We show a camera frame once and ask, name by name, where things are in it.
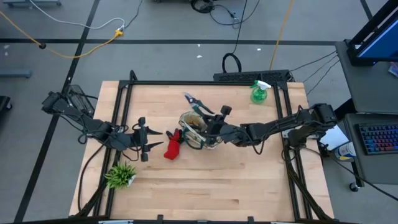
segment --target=white paper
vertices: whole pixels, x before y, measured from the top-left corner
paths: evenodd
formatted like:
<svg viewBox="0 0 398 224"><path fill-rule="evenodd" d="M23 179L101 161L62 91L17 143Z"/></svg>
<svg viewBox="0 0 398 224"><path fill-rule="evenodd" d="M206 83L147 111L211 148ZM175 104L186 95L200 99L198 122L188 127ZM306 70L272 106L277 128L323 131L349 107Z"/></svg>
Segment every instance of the white paper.
<svg viewBox="0 0 398 224"><path fill-rule="evenodd" d="M320 142L324 145L328 144L328 150L330 151L346 144L348 142L348 138L336 125L332 129L326 131L326 135L321 138Z"/></svg>

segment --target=cable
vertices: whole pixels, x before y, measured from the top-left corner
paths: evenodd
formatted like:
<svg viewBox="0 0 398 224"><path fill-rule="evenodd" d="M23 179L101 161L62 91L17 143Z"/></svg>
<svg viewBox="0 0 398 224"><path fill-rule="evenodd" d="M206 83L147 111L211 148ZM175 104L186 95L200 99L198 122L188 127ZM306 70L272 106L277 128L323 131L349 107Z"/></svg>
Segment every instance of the cable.
<svg viewBox="0 0 398 224"><path fill-rule="evenodd" d="M136 12L136 15L130 20L130 22L129 23L127 23L127 25L125 26L125 28L124 29L127 29L127 27L129 27L130 26L130 24L131 24L131 22L134 20L134 19L136 19L136 17L138 16L138 13L139 13L139 8L141 7L141 4L142 4L142 0L139 2L139 5L138 5L138 7L137 7L137 12Z"/></svg>
<svg viewBox="0 0 398 224"><path fill-rule="evenodd" d="M254 9L253 9L253 11L250 13L250 15L249 15L247 18L243 19L242 21L240 21L240 20L227 8L227 7L225 7L225 6L223 6L223 5L220 5L220 4L214 5L214 7L220 6L220 7L225 8L225 9L227 10L228 14L229 14L233 19L237 19L239 22L233 22L233 23L230 23L230 24L218 22L218 21L213 17L213 15L211 14L211 11L210 11L210 17L211 17L216 23L218 23L218 24L220 24L220 25L224 25L224 26L234 26L234 25L237 25L237 24L242 24L244 21L248 20L248 19L254 14L254 11L256 11L256 9L257 9L259 3L260 3L260 0L257 1L256 6L254 6Z"/></svg>
<svg viewBox="0 0 398 224"><path fill-rule="evenodd" d="M284 21L283 21L283 23L282 23L282 27L280 28L280 31L279 31L278 40L276 41L276 44L275 44L274 53L272 54L272 58L271 58L271 64L269 65L269 70L272 70L272 64L274 63L274 58L275 58L275 55L276 55L276 50L277 50L277 48L278 48L279 41L280 41L281 38L282 38L282 34L283 34L283 32L284 32L287 19L289 18L290 11L292 10L292 6L293 6L293 0L290 0L289 8L288 8L288 10L287 10L287 12L286 12L285 19L284 19Z"/></svg>
<svg viewBox="0 0 398 224"><path fill-rule="evenodd" d="M112 133L109 133L109 132L106 132L106 131L102 131L102 130L85 131L84 133L82 133L81 135L79 135L79 137L78 137L79 143L81 143L81 142L80 142L81 137L87 136L87 134L94 134L94 133L103 133L103 134L106 134L106 135L108 135L109 137L111 137L111 138L113 138L114 140L116 140L116 141L118 141L119 143L121 143L125 148L130 149L130 150L133 150L134 152L137 152L137 151L140 151L140 150L141 150L141 149L139 149L137 146L136 146L136 149L133 149L132 147L126 145L124 142L122 142L122 141L121 141L120 139L118 139L117 137L113 136Z"/></svg>
<svg viewBox="0 0 398 224"><path fill-rule="evenodd" d="M62 119L64 119L66 122L68 122L72 127L76 128L79 131L83 131L82 129L79 129L78 127L76 127L74 124L72 124L72 122L70 122L68 119L66 119L66 117L62 116L63 114L60 114L60 117Z"/></svg>
<svg viewBox="0 0 398 224"><path fill-rule="evenodd" d="M243 12L242 12L242 18L243 18L243 16L244 16L244 12L245 12L245 10L246 10L247 4L248 4L248 0L246 0L246 1L244 2ZM241 35L241 29L242 29L242 25L239 26L238 37L236 38L235 48L234 48L234 51L232 52L232 54L235 53L236 47L238 46L239 36Z"/></svg>
<svg viewBox="0 0 398 224"><path fill-rule="evenodd" d="M319 72L319 70L321 70L325 65L327 65L329 62L331 62L333 59L335 59L337 57L337 55L335 55L334 57L332 57L329 61L327 61L326 63L324 63L320 68L318 68L314 73L312 73L308 78L306 78L303 82L305 83L306 81L308 81L311 77L313 77L316 73Z"/></svg>
<svg viewBox="0 0 398 224"><path fill-rule="evenodd" d="M307 148L307 147L305 147L304 149L307 149L307 150L309 150L309 151L312 151L312 152L318 154L319 156L322 156L319 152L317 152L317 151L315 151L315 150L313 150L313 149L309 149L309 148ZM393 196L393 195L391 195L391 194L389 194L389 193L383 191L382 189L380 189L379 187L376 187L374 184L370 183L370 182L367 181L366 179L360 177L359 175L356 175L353 171L349 170L347 167L341 165L341 164L337 161L337 159L333 157L333 155L330 155L330 153L329 153L329 156L330 156L330 158L331 158L335 163L337 163L339 166L341 166L342 168L344 168L345 170L347 170L348 172L350 172L351 174L353 174L353 175L354 175L356 178L358 178L359 180L362 180L363 182L369 184L370 186L372 186L372 187L375 188L376 190L380 191L380 192L383 193L384 195L387 195L388 197L390 197L390 198L392 198L392 199L398 201L398 198L397 198L397 197L395 197L395 196Z"/></svg>
<svg viewBox="0 0 398 224"><path fill-rule="evenodd" d="M328 72L331 70L331 68L333 68L333 66L335 66L340 60L338 60L337 62L335 62L332 66L329 67L329 69L326 71L326 73L322 76L321 79L319 79L319 81L317 82L317 84L315 84L315 86L307 93L307 96L312 92L312 90L314 90L318 84L323 80L323 78L328 74Z"/></svg>
<svg viewBox="0 0 398 224"><path fill-rule="evenodd" d="M61 54L61 53L58 53L58 52L56 52L56 51L54 51L54 50L52 50L52 49L50 49L50 48L47 48L47 49L48 49L49 51L51 51L52 53L54 53L54 54L56 54L56 55L58 55L58 56L61 56L61 57L63 57L63 58L81 58L81 57L84 57L84 56L87 56L87 55L93 53L96 49L98 49L98 48L100 48L100 47L103 47L103 46L107 45L108 43L114 41L117 37L119 37L119 36L121 36L121 35L123 35L123 32L121 32L120 30L117 30L116 33L115 33L115 35L112 37L112 39L110 39L110 40L108 40L107 42L105 42L105 43L103 43L103 44L100 44L100 45L96 46L95 48L89 50L88 52L86 52L86 53L84 53L84 54L81 54L81 55L78 55L78 56L67 56L67 55L63 55L63 54Z"/></svg>
<svg viewBox="0 0 398 224"><path fill-rule="evenodd" d="M82 27L86 27L86 28L89 28L89 29L100 29L100 28L102 28L102 27L108 25L108 24L109 24L110 22L112 22L112 21L120 20L120 21L123 22L123 24L122 24L121 27L118 28L118 30L123 30L123 29L124 29L124 23L125 23L125 21L124 21L124 19L118 18L118 17L117 17L117 18L111 19L110 21L104 23L102 26L99 26L99 27L90 27L90 26L86 26L86 25L84 25L84 24L80 24L80 23L76 23L76 22L61 21L61 20L56 19L56 18L50 16L49 14L47 14L43 9L41 9L39 6L37 6L32 0L29 0L29 1L30 1L30 3L32 3L32 5L33 5L34 7L36 7L40 12L43 12L46 16L48 16L50 19L54 20L55 22L60 22L60 23L63 23L63 24L70 24L70 25L75 25L75 26L82 26Z"/></svg>
<svg viewBox="0 0 398 224"><path fill-rule="evenodd" d="M90 95L86 95L86 94L80 94L80 95L85 96L87 98L94 99L94 100L98 100L98 97L96 97L96 96L90 96Z"/></svg>
<svg viewBox="0 0 398 224"><path fill-rule="evenodd" d="M254 146L254 142L253 142L253 140L250 138L250 135L249 135L248 133L246 133L245 131L242 131L242 130L236 130L236 131L233 131L233 132L230 132L230 133L223 133L223 134L208 134L207 137L216 138L216 137L225 136L225 135L229 135L229 134L234 134L234 133L240 132L240 133L245 134L245 135L248 137L249 142L251 143L251 146L252 146L252 148L254 149L254 152L255 152L257 155L261 155L261 154L262 154L262 150L264 149L264 143L265 143L266 139L269 138L269 133L270 133L275 127L276 127L276 125L273 126L273 127L271 127L271 128L268 130L268 132L266 132L266 133L261 137L262 144L261 144L260 151L258 151L258 150L256 149L256 147Z"/></svg>
<svg viewBox="0 0 398 224"><path fill-rule="evenodd" d="M125 155L125 153L122 151L122 155L124 156L124 157L126 157L127 159L129 159L131 162L136 162L136 161L138 161L139 160L139 153L138 153L138 151L137 151L137 159L131 159L130 157L128 157L127 155Z"/></svg>
<svg viewBox="0 0 398 224"><path fill-rule="evenodd" d="M199 12L199 13L202 13L202 14L207 14L207 13L210 13L214 9L213 0L206 1L206 3L204 5L200 6L200 9L198 9L195 6L197 2L198 2L198 0L191 0L191 7L196 12Z"/></svg>
<svg viewBox="0 0 398 224"><path fill-rule="evenodd" d="M88 158L86 164L83 166L83 169L81 170L81 174L80 174L80 181L79 181L79 189L78 189L78 193L77 193L77 208L79 209L79 212L81 212L81 206L80 206L80 195L81 195L81 187L83 185L83 176L85 174L87 165L90 163L90 161L100 152L100 150L104 147L105 143L108 140L106 140L104 143L102 143L102 145L94 152L93 155L90 156L90 158Z"/></svg>
<svg viewBox="0 0 398 224"><path fill-rule="evenodd" d="M120 37L120 36L123 35L123 32L122 32L122 31L116 30L116 33L115 33L115 35L112 37L112 39L108 40L107 42L105 42L105 43L103 43L103 44L100 44L100 45L96 46L95 48L91 49L91 50L88 51L87 53L81 54L81 55L78 55L78 56L67 56L67 55L63 55L63 54L61 54L61 53L59 53L59 52L57 52L57 51L55 51L55 50L52 50L51 48L46 47L46 44L42 44L42 43L40 43L39 41L35 40L33 37L31 37L29 34L27 34L25 31L23 31L21 28L19 28L19 27L18 27L10 18L8 18L2 11L0 11L0 15L2 15L11 25L13 25L17 30L19 30L19 32L21 32L22 34L24 34L27 38L29 38L29 39L30 39L31 41L33 41L34 43L36 43L41 49L47 49L47 50L51 51L52 53L54 53L54 54L56 54L56 55L58 55L58 56L61 56L61 57L63 57L63 58L81 58L81 57L87 56L87 55L93 53L96 49L105 46L106 44L108 44L108 43L114 41L117 37Z"/></svg>
<svg viewBox="0 0 398 224"><path fill-rule="evenodd" d="M298 70L298 69L300 69L300 68L302 68L302 67L305 67L305 66L307 66L307 65L310 65L310 64L312 64L312 63L318 62L318 61L320 61L320 60L322 60L322 59L324 59L324 58L326 58L326 57L328 57L328 56L331 56L331 55L334 54L334 53L336 53L336 51L334 51L334 52L332 52L332 53L330 53L330 54L328 54L328 55L326 55L326 56L323 56L322 58L316 59L315 61L306 63L305 65L301 65L301 66L299 66L299 67L297 67L297 68L291 70L291 72L294 72L294 71L296 71L296 70Z"/></svg>

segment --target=small plant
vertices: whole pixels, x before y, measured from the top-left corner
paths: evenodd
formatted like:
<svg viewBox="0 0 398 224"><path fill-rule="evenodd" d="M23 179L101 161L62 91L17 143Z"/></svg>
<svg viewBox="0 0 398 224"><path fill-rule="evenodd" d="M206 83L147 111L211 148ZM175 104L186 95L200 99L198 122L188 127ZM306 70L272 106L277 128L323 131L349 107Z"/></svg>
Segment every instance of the small plant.
<svg viewBox="0 0 398 224"><path fill-rule="evenodd" d="M118 164L111 168L109 173L105 174L105 178L107 181L107 185L109 188L121 189L129 186L129 182L133 179L133 176L136 175L134 171L135 167L124 164Z"/></svg>

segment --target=blue screen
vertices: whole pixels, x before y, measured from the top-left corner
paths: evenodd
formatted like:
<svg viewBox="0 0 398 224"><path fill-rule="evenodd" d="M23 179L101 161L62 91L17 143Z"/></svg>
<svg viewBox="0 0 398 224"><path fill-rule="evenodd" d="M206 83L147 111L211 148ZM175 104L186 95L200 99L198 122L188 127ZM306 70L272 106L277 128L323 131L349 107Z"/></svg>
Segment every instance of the blue screen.
<svg viewBox="0 0 398 224"><path fill-rule="evenodd" d="M358 57L398 59L398 20L363 49Z"/></svg>

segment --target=red toy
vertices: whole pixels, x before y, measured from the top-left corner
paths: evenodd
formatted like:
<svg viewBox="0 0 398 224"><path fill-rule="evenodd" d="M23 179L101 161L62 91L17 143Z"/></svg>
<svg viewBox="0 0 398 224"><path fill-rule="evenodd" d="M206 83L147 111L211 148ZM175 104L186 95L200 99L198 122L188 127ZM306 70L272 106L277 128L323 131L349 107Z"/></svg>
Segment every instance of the red toy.
<svg viewBox="0 0 398 224"><path fill-rule="evenodd" d="M167 146L167 152L165 152L164 157L166 159L174 160L180 154L180 144L183 142L182 130L176 128L174 134L170 131L166 131L169 137L169 145Z"/></svg>

